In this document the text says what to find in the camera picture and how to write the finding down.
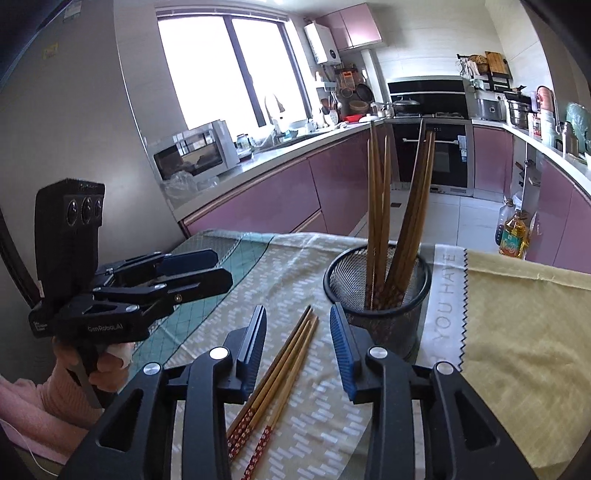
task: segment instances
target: chopsticks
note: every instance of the chopsticks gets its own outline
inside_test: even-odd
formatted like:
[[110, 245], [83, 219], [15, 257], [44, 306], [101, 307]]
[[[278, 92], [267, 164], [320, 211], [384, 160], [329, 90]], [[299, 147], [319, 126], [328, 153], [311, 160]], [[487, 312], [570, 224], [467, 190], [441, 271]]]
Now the chopsticks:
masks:
[[384, 175], [379, 162], [378, 136], [370, 124], [368, 141], [368, 249], [365, 274], [365, 309], [388, 310], [400, 306], [413, 276], [415, 259], [427, 213], [435, 159], [435, 132], [421, 122], [408, 205], [389, 271], [390, 148], [384, 143]]
[[248, 441], [252, 431], [265, 416], [266, 410], [275, 397], [279, 387], [288, 378], [290, 368], [293, 367], [306, 344], [308, 333], [313, 330], [314, 315], [308, 305], [292, 330], [290, 336], [281, 347], [279, 353], [267, 369], [265, 376], [259, 382], [248, 402], [228, 429], [228, 453], [233, 460]]
[[435, 159], [435, 132], [427, 131], [424, 141], [423, 133], [424, 124], [421, 124], [408, 205], [381, 299], [383, 309], [398, 307], [402, 303], [423, 234]]
[[368, 250], [365, 276], [365, 309], [376, 310], [384, 289], [390, 233], [391, 157], [389, 138], [384, 142], [384, 176], [379, 162], [378, 134], [373, 123], [368, 141]]
[[312, 337], [314, 336], [314, 332], [316, 331], [317, 325], [318, 325], [318, 317], [314, 316], [314, 318], [311, 321], [311, 324], [309, 325], [308, 331], [306, 333], [306, 339], [304, 341], [304, 345], [303, 345], [302, 349], [299, 351], [297, 358], [295, 359], [295, 363], [293, 365], [293, 368], [291, 369], [290, 374], [287, 377], [287, 381], [285, 382], [283, 389], [281, 390], [281, 393], [280, 393], [279, 398], [277, 400], [277, 404], [275, 405], [275, 410], [273, 411], [271, 418], [267, 422], [267, 425], [265, 426], [265, 429], [262, 432], [261, 438], [259, 439], [258, 443], [256, 444], [255, 451], [252, 454], [250, 461], [248, 462], [248, 466], [244, 470], [244, 474], [242, 475], [242, 480], [251, 480], [252, 475], [255, 472], [256, 466], [257, 466], [259, 460], [261, 459], [262, 454], [265, 452], [265, 449], [267, 448], [267, 444], [269, 443], [269, 439], [271, 438], [271, 433], [273, 433], [273, 429], [275, 428], [275, 425], [277, 425], [277, 421], [279, 420], [279, 418], [281, 416], [281, 412], [283, 411], [283, 408], [285, 407], [285, 404], [287, 403], [287, 399], [290, 396], [291, 387], [293, 387], [293, 384], [296, 381], [297, 375], [300, 372], [301, 365], [304, 362], [304, 358], [306, 357], [308, 346], [310, 345]]

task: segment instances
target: cable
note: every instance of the cable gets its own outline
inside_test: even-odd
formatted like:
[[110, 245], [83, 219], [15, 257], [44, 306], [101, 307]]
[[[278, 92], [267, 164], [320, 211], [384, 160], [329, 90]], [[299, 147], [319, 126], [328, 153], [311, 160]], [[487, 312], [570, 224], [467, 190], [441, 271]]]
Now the cable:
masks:
[[12, 430], [14, 430], [15, 432], [17, 432], [21, 438], [22, 441], [25, 442], [25, 445], [27, 445], [27, 448], [29, 449], [29, 453], [31, 454], [31, 457], [33, 457], [33, 461], [37, 464], [37, 466], [43, 470], [45, 473], [49, 473], [52, 476], [58, 476], [53, 472], [50, 472], [49, 470], [45, 470], [41, 465], [39, 465], [39, 462], [37, 462], [37, 459], [35, 458], [35, 455], [33, 455], [33, 452], [31, 451], [31, 447], [29, 447], [29, 443], [27, 442], [26, 438], [24, 436], [22, 436], [21, 432], [19, 432], [15, 427], [13, 427], [12, 425], [10, 425], [6, 420], [0, 419], [1, 422], [5, 423], [6, 425], [8, 425]]

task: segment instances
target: red patterned chopstick tip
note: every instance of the red patterned chopstick tip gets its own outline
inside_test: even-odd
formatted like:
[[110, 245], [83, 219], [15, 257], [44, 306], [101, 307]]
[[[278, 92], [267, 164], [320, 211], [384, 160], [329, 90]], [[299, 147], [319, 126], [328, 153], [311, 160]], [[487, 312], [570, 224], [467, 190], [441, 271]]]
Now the red patterned chopstick tip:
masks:
[[245, 431], [247, 430], [252, 418], [254, 416], [254, 412], [251, 408], [248, 409], [246, 414], [243, 416], [240, 423], [236, 426], [232, 434], [228, 438], [228, 450], [232, 450], [236, 442], [243, 437]]
[[256, 444], [255, 453], [252, 454], [250, 462], [248, 462], [248, 466], [246, 470], [244, 470], [244, 475], [242, 475], [242, 480], [251, 480], [252, 474], [255, 471], [256, 465], [258, 461], [261, 459], [262, 454], [265, 453], [265, 448], [267, 447], [267, 443], [269, 443], [269, 439], [271, 438], [272, 428], [270, 425], [265, 427], [263, 430], [261, 439], [259, 443]]
[[240, 453], [240, 450], [242, 450], [242, 447], [246, 445], [246, 442], [248, 441], [248, 438], [250, 437], [251, 433], [252, 428], [247, 427], [246, 430], [244, 430], [242, 434], [237, 438], [236, 442], [234, 442], [232, 446], [228, 446], [228, 456], [230, 458], [230, 461], [234, 460], [236, 456]]

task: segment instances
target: mesh pencil holder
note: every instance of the mesh pencil holder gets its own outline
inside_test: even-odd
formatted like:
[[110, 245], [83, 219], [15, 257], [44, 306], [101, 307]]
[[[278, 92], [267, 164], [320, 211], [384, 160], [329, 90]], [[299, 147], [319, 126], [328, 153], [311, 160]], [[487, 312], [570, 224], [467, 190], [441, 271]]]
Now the mesh pencil holder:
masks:
[[[388, 247], [387, 271], [395, 244]], [[407, 359], [417, 342], [421, 305], [431, 288], [431, 268], [417, 255], [413, 274], [400, 307], [389, 310], [365, 309], [367, 246], [341, 253], [324, 274], [324, 291], [333, 303], [341, 302], [351, 325], [365, 328], [377, 345]]]

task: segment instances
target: faucet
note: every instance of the faucet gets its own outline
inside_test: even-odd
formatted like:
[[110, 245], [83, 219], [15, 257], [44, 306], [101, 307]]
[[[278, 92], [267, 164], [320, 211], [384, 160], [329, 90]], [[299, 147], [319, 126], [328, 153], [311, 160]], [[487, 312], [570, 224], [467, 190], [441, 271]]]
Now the faucet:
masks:
[[283, 136], [283, 133], [281, 132], [281, 128], [279, 128], [279, 122], [277, 121], [277, 119], [273, 118], [269, 111], [269, 106], [267, 105], [267, 100], [269, 99], [269, 97], [272, 97], [273, 100], [275, 100], [279, 113], [285, 112], [285, 108], [283, 107], [283, 104], [277, 99], [277, 95], [265, 95], [265, 110], [267, 111], [267, 116], [269, 117], [269, 120], [273, 124], [273, 130], [275, 132], [275, 134], [273, 135], [273, 144], [275, 145], [275, 142], [279, 141], [279, 139]]

